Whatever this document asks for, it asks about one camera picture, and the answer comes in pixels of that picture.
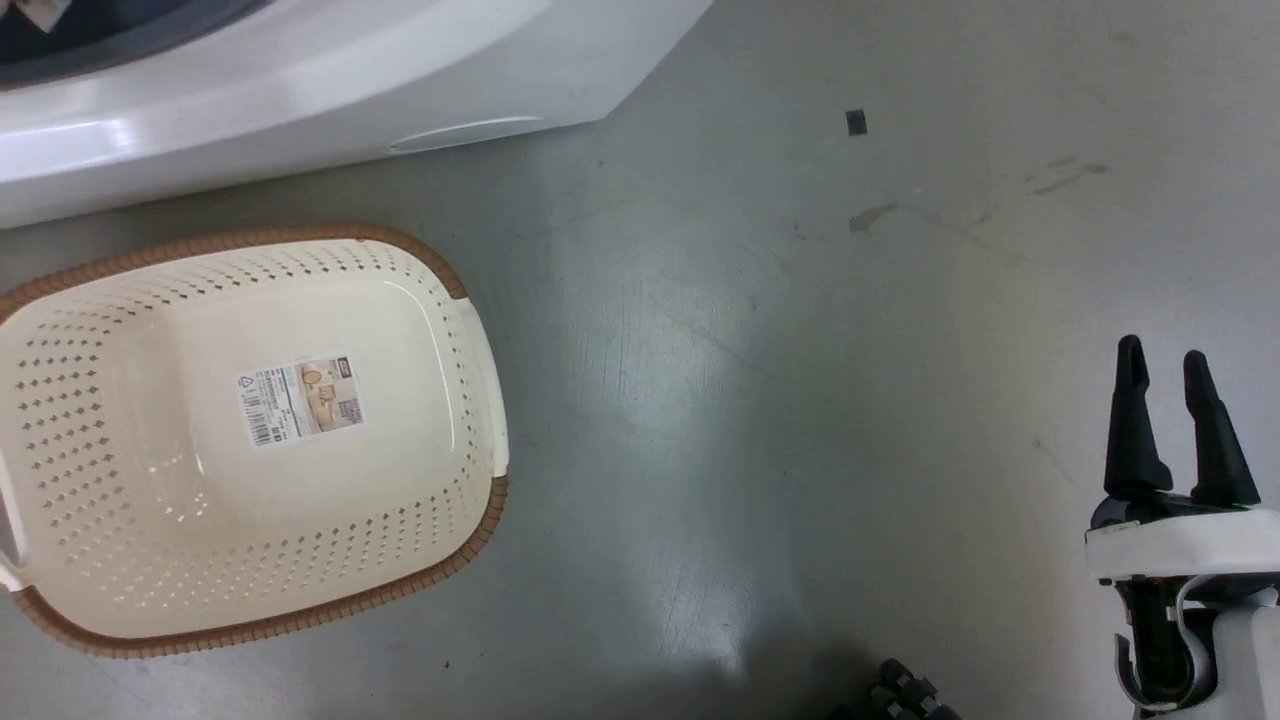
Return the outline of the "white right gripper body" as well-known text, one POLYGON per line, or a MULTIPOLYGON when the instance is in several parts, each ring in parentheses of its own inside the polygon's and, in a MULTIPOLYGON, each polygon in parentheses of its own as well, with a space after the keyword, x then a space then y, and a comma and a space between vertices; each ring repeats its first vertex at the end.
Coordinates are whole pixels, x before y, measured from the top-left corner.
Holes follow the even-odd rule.
POLYGON ((1188 607, 1280 607, 1280 512, 1107 498, 1085 532, 1085 569, 1120 594, 1132 626, 1175 626, 1188 607))

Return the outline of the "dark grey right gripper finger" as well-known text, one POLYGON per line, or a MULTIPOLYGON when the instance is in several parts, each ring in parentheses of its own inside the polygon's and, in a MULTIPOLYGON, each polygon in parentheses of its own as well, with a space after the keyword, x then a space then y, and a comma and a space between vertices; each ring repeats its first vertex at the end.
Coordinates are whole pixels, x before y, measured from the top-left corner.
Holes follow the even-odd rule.
POLYGON ((1216 509, 1261 503, 1240 441, 1203 352, 1192 350, 1185 354, 1183 378, 1185 404, 1196 432, 1197 478, 1192 500, 1216 509))
POLYGON ((1117 363, 1108 416, 1103 489, 1130 497, 1172 489, 1172 474, 1155 442, 1146 400, 1149 369, 1140 338, 1126 334, 1117 343, 1117 363))

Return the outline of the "white washing machine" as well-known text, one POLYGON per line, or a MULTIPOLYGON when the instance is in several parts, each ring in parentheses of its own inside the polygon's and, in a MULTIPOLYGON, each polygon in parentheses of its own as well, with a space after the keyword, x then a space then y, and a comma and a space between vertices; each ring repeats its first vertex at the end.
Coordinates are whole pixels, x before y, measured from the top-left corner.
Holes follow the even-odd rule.
POLYGON ((0 229, 608 117, 713 0, 178 0, 0 63, 0 229))

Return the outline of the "cream plastic laundry basket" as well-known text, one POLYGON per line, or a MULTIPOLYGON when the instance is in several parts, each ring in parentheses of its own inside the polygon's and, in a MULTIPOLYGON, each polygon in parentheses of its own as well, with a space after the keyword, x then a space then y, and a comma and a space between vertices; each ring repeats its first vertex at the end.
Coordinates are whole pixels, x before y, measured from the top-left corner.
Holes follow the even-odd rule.
POLYGON ((79 652, 243 644, 443 583, 508 468, 477 309, 403 232, 210 234, 0 295, 0 588, 79 652), (365 423, 255 448, 236 378, 334 354, 365 423))

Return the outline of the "product label sticker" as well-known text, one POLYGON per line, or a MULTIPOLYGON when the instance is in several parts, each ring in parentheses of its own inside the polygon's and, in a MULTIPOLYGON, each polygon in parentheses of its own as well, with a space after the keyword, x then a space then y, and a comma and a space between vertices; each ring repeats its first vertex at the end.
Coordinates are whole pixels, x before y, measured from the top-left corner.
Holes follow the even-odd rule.
POLYGON ((365 423, 349 355, 334 354, 236 378, 239 409, 255 448, 293 445, 365 423))

